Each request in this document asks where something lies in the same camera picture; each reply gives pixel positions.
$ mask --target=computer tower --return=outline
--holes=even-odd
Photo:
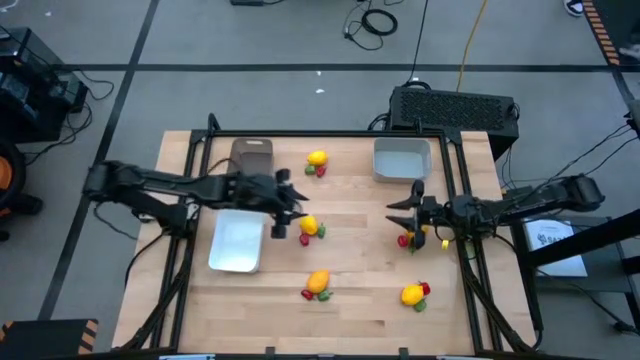
[[[69,112],[80,112],[87,87],[56,70],[58,58],[30,29],[0,32],[0,133],[14,143],[56,141]]]
[[[513,98],[396,87],[391,96],[391,130],[437,129],[459,141],[461,131],[486,131],[493,159],[517,139],[519,110]]]

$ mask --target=gray carpet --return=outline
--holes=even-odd
[[[65,62],[129,62],[149,0],[21,1],[0,13],[3,26],[30,26]],[[346,0],[288,0],[262,8],[227,1],[162,0],[145,43],[142,64],[410,64],[420,26],[421,1],[387,10],[400,22],[377,52],[344,40]],[[480,8],[431,0],[421,64],[458,64]],[[362,34],[363,42],[377,39]],[[602,65],[584,18],[569,17],[560,0],[492,0],[469,55],[470,64]],[[60,147],[29,168],[27,189],[44,199],[35,218],[11,224],[13,239],[0,244],[0,322],[38,316],[75,214],[87,167],[92,163],[124,73],[89,72],[117,85],[102,102],[90,102],[94,123],[70,146]],[[387,108],[393,86],[406,71],[223,71],[136,72],[107,159],[153,167],[166,130],[204,128],[214,112],[224,129],[364,129]],[[454,90],[457,73],[417,72],[433,88]],[[640,96],[640,76],[625,74]],[[97,94],[106,89],[91,85]],[[512,177],[543,178],[589,149],[623,123],[624,101],[606,72],[467,72],[461,91],[512,96],[520,104],[520,139],[513,148]],[[83,115],[73,117],[82,121]],[[622,142],[603,146],[569,172],[595,167]],[[33,144],[29,149],[43,145]],[[632,143],[594,173],[607,201],[596,212],[617,216],[637,208],[640,164]],[[504,159],[497,162],[498,169]],[[138,225],[129,211],[105,206],[103,214],[130,233]],[[640,254],[637,241],[624,244]],[[89,215],[63,284],[53,318],[97,318],[99,350],[111,346],[123,277],[134,244]],[[630,358],[640,339],[614,333],[611,320],[573,292],[539,294],[545,321],[542,349],[551,354]],[[624,299],[600,296],[616,313],[630,314]]]

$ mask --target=black box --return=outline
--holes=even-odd
[[[486,131],[493,159],[497,160],[517,139],[519,110],[513,98],[452,91],[396,87],[391,96],[391,130],[443,130],[452,141],[461,131]]]

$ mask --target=toy fruit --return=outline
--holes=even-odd
[[[326,166],[320,166],[316,169],[316,175],[318,175],[318,177],[323,177],[326,172],[327,172]]]
[[[299,239],[300,239],[300,244],[302,244],[302,246],[309,246],[309,235],[302,234],[300,235]]]
[[[327,285],[329,285],[329,270],[316,271],[307,280],[307,290],[314,294],[323,292]]]
[[[407,247],[409,246],[409,238],[407,238],[404,235],[400,235],[398,236],[398,246],[400,247]]]
[[[417,304],[413,305],[413,309],[417,312],[423,312],[424,309],[426,308],[427,308],[427,302],[424,299],[418,301]]]
[[[424,292],[420,285],[409,285],[402,290],[402,303],[408,306],[413,306],[422,300]]]
[[[424,296],[427,296],[431,293],[431,287],[429,286],[429,284],[424,281],[421,281],[418,284],[422,286],[422,292],[424,293]]]
[[[305,298],[305,299],[307,299],[309,301],[313,300],[313,293],[311,291],[309,291],[309,290],[302,290],[300,292],[300,295],[302,295],[303,298]]]
[[[302,229],[302,232],[307,235],[315,235],[318,232],[318,222],[316,221],[316,218],[311,215],[307,215],[300,219],[300,229]]]
[[[324,235],[327,233],[327,228],[324,226],[324,224],[320,223],[320,227],[318,228],[318,233],[316,235],[318,235],[319,239],[324,239]]]
[[[315,175],[316,167],[313,165],[309,165],[306,168],[304,168],[304,173],[307,175]]]
[[[320,294],[318,294],[318,300],[327,301],[327,300],[329,300],[329,298],[331,298],[331,295],[333,295],[333,293],[330,293],[328,290],[325,290],[325,291],[321,292]]]
[[[316,167],[326,164],[328,159],[329,157],[327,156],[327,153],[324,151],[314,151],[311,154],[309,154],[309,156],[307,157],[307,161],[309,162],[309,165],[313,165]]]

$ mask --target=white container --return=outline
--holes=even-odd
[[[407,183],[431,174],[431,148],[422,139],[377,138],[373,143],[373,179]]]
[[[252,211],[220,210],[209,267],[222,271],[256,272],[260,266],[265,216]]]

